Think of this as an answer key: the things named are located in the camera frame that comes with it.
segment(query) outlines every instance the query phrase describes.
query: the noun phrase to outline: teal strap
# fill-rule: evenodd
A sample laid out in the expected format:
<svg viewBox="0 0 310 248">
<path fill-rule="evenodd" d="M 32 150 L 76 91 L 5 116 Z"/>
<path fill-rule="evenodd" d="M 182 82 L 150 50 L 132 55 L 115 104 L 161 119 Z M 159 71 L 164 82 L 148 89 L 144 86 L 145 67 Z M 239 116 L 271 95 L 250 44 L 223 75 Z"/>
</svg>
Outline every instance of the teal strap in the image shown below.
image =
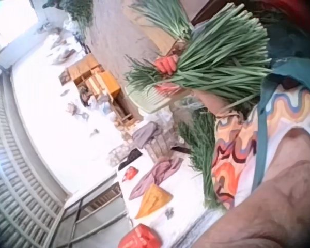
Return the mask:
<svg viewBox="0 0 310 248">
<path fill-rule="evenodd" d="M 279 63 L 281 65 L 274 65 L 272 73 L 264 79 L 261 86 L 260 102 L 257 107 L 257 153 L 252 191 L 254 191 L 262 183 L 265 173 L 268 149 L 266 105 L 268 104 L 279 84 L 279 80 L 276 75 L 281 76 L 280 78 L 290 77 L 295 79 L 310 90 L 310 59 L 289 58 L 286 59 L 286 61 Z"/>
</svg>

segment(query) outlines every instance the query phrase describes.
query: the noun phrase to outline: yellow cloth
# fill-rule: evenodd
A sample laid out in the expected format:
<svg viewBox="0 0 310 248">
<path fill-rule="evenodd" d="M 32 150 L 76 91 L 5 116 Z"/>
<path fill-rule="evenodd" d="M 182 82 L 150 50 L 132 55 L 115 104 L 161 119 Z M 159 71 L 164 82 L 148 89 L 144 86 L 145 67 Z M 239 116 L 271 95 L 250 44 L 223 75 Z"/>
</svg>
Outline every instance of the yellow cloth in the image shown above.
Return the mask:
<svg viewBox="0 0 310 248">
<path fill-rule="evenodd" d="M 173 196 L 156 184 L 152 184 L 145 192 L 139 213 L 135 219 L 145 217 L 162 208 L 172 200 Z"/>
</svg>

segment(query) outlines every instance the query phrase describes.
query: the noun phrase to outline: ground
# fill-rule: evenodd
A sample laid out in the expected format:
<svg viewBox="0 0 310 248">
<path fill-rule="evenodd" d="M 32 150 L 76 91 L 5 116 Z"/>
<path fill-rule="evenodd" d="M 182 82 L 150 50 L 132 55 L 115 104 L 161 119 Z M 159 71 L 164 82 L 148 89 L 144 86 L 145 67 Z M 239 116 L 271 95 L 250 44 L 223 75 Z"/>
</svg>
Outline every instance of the ground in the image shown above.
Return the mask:
<svg viewBox="0 0 310 248">
<path fill-rule="evenodd" d="M 157 47 L 124 14 L 124 0 L 94 0 L 93 26 L 86 35 L 86 44 L 99 63 L 109 70 L 124 87 L 124 73 L 129 70 L 125 55 L 154 60 Z M 133 114 L 136 107 L 127 100 Z"/>
</svg>

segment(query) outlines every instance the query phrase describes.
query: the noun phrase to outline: hand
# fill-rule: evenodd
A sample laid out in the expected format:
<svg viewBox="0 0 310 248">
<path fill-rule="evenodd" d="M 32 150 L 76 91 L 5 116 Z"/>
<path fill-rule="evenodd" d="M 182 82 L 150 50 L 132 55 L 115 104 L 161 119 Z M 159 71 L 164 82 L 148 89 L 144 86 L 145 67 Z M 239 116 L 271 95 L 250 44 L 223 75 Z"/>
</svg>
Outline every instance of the hand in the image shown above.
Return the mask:
<svg viewBox="0 0 310 248">
<path fill-rule="evenodd" d="M 166 56 L 159 58 L 155 61 L 154 65 L 163 74 L 173 75 L 177 70 L 178 56 Z"/>
</svg>

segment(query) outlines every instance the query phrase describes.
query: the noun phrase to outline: pink cloth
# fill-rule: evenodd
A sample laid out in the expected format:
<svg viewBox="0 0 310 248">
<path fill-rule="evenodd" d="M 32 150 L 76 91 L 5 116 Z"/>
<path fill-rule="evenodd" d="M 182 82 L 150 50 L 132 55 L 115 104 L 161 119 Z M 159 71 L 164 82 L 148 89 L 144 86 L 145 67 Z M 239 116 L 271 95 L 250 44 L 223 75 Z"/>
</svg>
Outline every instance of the pink cloth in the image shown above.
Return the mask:
<svg viewBox="0 0 310 248">
<path fill-rule="evenodd" d="M 129 200 L 133 200 L 144 195 L 153 183 L 159 186 L 164 180 L 179 170 L 182 161 L 182 158 L 176 158 L 174 160 L 168 159 L 155 164 L 154 167 L 146 175 L 144 175 L 142 179 L 140 179 L 140 182 L 134 187 Z"/>
</svg>

